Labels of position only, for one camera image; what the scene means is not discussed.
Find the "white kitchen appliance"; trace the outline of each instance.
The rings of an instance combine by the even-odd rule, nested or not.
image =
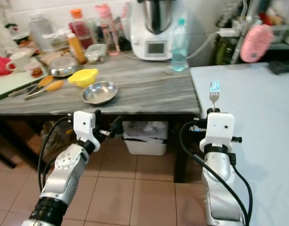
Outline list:
[[[143,60],[172,58],[173,29],[186,19],[185,0],[134,0],[131,12],[131,45]]]

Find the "yellow bowl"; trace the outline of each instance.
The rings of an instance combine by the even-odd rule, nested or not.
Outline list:
[[[82,69],[68,78],[68,82],[86,88],[95,82],[98,69]]]

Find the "fork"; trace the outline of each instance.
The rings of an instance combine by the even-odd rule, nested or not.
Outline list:
[[[212,81],[209,88],[209,99],[212,102],[212,111],[215,112],[215,103],[220,96],[220,85],[218,81]]]

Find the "bottle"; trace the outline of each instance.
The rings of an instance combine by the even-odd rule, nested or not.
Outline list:
[[[53,49],[49,41],[43,37],[43,35],[49,35],[56,32],[56,28],[50,20],[45,18],[42,14],[34,13],[30,15],[29,27],[34,41],[42,51],[50,51]]]
[[[87,24],[83,21],[83,14],[80,8],[76,8],[70,11],[72,17],[75,19],[69,24],[72,32],[76,34],[79,41],[81,42],[83,49],[87,49],[90,45],[93,44],[90,31],[87,27]]]
[[[83,54],[83,48],[77,38],[77,36],[73,33],[69,33],[67,35],[67,40],[70,46],[71,51],[73,52],[73,55],[77,59],[77,61],[82,65],[86,63],[86,57]]]
[[[172,69],[176,72],[182,72],[187,65],[186,24],[184,18],[178,20],[178,25],[173,30],[173,58]]]
[[[99,12],[100,27],[107,45],[107,52],[111,56],[118,55],[120,48],[111,9],[106,3],[95,6],[95,9]]]

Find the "stainless steel jar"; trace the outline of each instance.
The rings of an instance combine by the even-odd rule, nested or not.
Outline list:
[[[138,0],[142,5],[147,29],[153,34],[165,31],[172,21],[173,0]]]

